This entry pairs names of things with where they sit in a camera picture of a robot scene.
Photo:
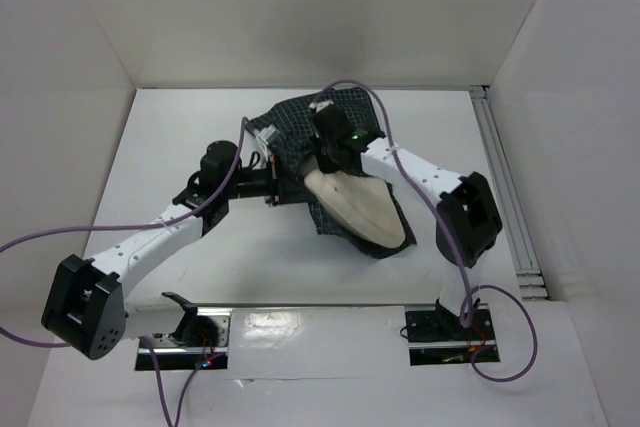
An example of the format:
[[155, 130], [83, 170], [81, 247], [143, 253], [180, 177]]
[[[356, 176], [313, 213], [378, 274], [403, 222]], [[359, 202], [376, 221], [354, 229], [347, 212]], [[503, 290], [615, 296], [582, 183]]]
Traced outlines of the cream white pillow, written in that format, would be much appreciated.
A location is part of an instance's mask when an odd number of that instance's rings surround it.
[[311, 170], [305, 187], [342, 227], [384, 248], [400, 247], [406, 234], [386, 182], [344, 172]]

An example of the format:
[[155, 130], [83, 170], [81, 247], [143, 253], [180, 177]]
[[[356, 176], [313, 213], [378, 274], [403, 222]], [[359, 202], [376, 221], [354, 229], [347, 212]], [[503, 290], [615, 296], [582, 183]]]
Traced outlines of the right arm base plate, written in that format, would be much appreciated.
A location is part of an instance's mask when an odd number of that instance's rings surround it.
[[469, 364], [473, 354], [478, 363], [497, 363], [500, 354], [490, 310], [481, 304], [473, 325], [463, 328], [448, 311], [439, 312], [435, 305], [405, 308], [405, 325], [399, 334], [408, 342], [411, 366]]

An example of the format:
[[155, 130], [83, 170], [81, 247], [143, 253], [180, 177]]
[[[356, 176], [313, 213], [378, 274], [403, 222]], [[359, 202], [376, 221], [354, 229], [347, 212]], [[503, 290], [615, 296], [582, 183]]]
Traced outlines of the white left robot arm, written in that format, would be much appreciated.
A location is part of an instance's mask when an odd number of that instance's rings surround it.
[[255, 197], [269, 206], [313, 200], [275, 157], [262, 168], [245, 167], [234, 143], [210, 144], [199, 170], [154, 224], [90, 258], [72, 254], [61, 261], [42, 326], [91, 360], [106, 356], [123, 338], [155, 334], [176, 346], [203, 341], [213, 348], [218, 328], [184, 297], [164, 292], [158, 303], [143, 307], [127, 299], [153, 270], [213, 230], [230, 201]]

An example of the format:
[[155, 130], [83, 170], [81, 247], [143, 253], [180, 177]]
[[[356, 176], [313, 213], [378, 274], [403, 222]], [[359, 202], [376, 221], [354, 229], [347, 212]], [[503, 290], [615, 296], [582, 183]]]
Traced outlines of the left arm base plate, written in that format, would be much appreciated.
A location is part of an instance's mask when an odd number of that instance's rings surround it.
[[151, 345], [160, 371], [226, 370], [232, 311], [202, 308], [181, 333], [154, 333]]

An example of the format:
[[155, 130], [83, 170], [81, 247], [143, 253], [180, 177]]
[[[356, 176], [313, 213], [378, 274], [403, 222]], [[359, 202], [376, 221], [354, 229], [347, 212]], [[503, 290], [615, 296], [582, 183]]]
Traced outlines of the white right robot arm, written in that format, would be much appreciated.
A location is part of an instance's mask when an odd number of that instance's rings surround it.
[[470, 272], [503, 228], [488, 180], [442, 169], [379, 129], [357, 128], [330, 101], [311, 106], [310, 120], [315, 159], [305, 167], [304, 184], [343, 228], [392, 248], [408, 238], [392, 190], [406, 189], [431, 211], [436, 247], [457, 268], [443, 280], [436, 326], [444, 337], [460, 338], [475, 313]]

